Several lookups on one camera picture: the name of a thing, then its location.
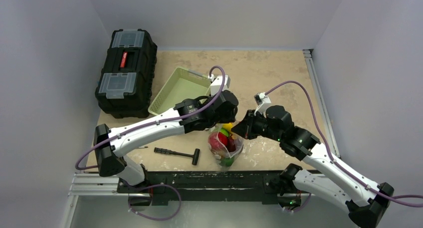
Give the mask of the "red tomato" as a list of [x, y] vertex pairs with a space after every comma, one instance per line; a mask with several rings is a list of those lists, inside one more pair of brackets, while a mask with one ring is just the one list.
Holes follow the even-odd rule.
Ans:
[[220, 132], [214, 132], [209, 135], [208, 143], [212, 151], [226, 151], [228, 137]]

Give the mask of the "clear zip top bag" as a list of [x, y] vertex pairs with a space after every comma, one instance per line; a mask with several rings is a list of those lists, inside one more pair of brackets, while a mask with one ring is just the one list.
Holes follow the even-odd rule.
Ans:
[[237, 123], [217, 124], [209, 132], [209, 150], [222, 170], [228, 170], [244, 148], [244, 139], [232, 131]]

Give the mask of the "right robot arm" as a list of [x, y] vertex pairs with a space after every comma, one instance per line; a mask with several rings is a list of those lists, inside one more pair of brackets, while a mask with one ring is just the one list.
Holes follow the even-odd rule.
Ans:
[[261, 136], [277, 141], [287, 155], [325, 176], [317, 177], [296, 164], [289, 164], [274, 183], [282, 194], [297, 189], [319, 196], [345, 211], [361, 228], [375, 228], [389, 207], [386, 196], [393, 195], [391, 185], [367, 179], [335, 159], [315, 135], [294, 124], [283, 106], [270, 106], [265, 113], [248, 110], [231, 131], [248, 140]]

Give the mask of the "green bell pepper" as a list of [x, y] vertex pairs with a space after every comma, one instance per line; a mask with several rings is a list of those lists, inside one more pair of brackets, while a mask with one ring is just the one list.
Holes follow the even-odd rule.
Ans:
[[231, 157], [231, 158], [224, 157], [220, 160], [220, 165], [222, 167], [230, 167], [230, 166], [232, 166], [234, 161], [235, 161], [235, 157]]

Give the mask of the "dark red apple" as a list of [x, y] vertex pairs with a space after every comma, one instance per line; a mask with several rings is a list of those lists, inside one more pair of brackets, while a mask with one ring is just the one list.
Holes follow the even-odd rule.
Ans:
[[227, 150], [232, 153], [238, 150], [237, 139], [233, 137], [228, 138]]

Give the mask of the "yellow banana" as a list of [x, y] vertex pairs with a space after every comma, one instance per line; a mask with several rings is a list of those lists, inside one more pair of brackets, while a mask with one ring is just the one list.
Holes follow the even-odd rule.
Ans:
[[231, 129], [233, 128], [233, 124], [232, 123], [226, 123], [222, 125], [223, 129], [226, 129], [227, 131], [231, 131]]

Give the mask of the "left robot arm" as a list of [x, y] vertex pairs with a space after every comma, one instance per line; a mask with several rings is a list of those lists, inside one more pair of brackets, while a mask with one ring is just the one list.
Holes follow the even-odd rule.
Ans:
[[237, 106], [236, 96], [224, 90], [214, 96], [185, 99], [162, 114], [132, 125], [118, 128], [98, 125], [93, 145], [99, 175], [116, 175], [135, 192], [144, 192], [149, 185], [146, 169], [128, 158], [128, 153], [163, 138], [234, 122]]

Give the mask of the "pale green perforated basket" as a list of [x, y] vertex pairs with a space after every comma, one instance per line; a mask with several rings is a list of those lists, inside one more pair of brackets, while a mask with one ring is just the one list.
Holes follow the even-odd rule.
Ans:
[[177, 67], [151, 102], [148, 111], [152, 115], [159, 115], [184, 99], [208, 95], [210, 84], [206, 75]]

